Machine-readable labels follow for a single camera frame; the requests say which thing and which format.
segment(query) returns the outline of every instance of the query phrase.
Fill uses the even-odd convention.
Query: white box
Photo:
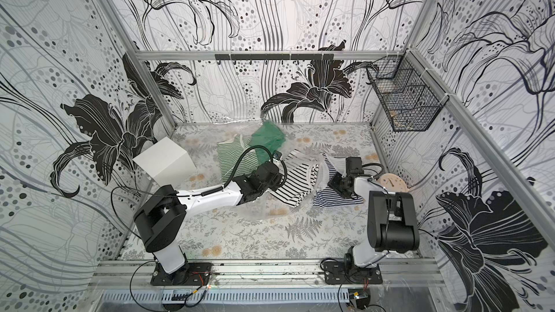
[[[177,188],[197,171],[187,151],[169,137],[156,142],[133,161],[161,186],[171,184]]]

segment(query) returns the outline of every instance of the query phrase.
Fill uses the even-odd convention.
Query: metal vent
[[[171,300],[174,297],[189,294],[191,289],[164,289],[160,291],[136,289],[133,296],[138,302],[162,302],[163,304],[182,304],[183,301]],[[187,301],[196,302],[202,296],[202,290]],[[133,302],[128,289],[110,289],[104,292],[103,302]],[[339,301],[348,302],[347,288],[339,291]],[[337,302],[336,288],[302,288],[302,289],[210,289],[204,296],[203,303],[226,304],[283,304],[303,302]]]

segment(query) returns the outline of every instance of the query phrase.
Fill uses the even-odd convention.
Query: striped shirt
[[[270,194],[281,202],[297,207],[316,185],[319,165],[317,162],[306,160],[301,152],[293,150],[285,159],[288,168],[285,184]]]
[[[324,156],[324,161],[328,168],[328,181],[335,175],[337,169],[328,159],[328,156]],[[335,207],[335,206],[345,206],[345,205],[358,205],[364,203],[363,198],[357,196],[355,199],[346,199],[337,194],[330,187],[326,186],[322,191],[317,191],[314,196],[313,205],[318,207]]]
[[[243,137],[243,135],[237,134],[233,136],[231,140],[224,142],[218,142],[216,148],[218,151],[218,159],[220,161],[221,179],[222,181],[227,181],[232,173],[233,166],[237,163],[237,160],[241,154],[247,149],[247,144],[250,141],[250,137]],[[249,174],[258,168],[259,162],[256,157],[254,150],[246,154],[246,156],[241,160],[239,168],[235,172],[235,176],[242,174]]]

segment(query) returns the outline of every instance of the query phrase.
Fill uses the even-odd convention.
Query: floral tablecloth
[[[221,183],[216,142],[236,133],[251,135],[260,123],[187,125],[177,128],[173,140],[186,149],[197,167],[177,189],[193,189]],[[367,125],[282,125],[287,142],[281,152],[298,149],[309,155],[360,156],[363,163],[378,162]],[[312,197],[291,212],[287,205],[274,218],[242,217],[238,207],[214,209],[183,222],[177,235],[189,259],[301,259],[343,257],[350,246],[366,236],[368,204],[335,208],[312,206]],[[141,240],[131,235],[119,259],[152,258]]]

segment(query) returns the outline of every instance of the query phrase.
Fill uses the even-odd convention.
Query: black wire mesh basket
[[[443,105],[406,60],[396,63],[396,71],[379,73],[366,69],[393,131],[426,131]]]

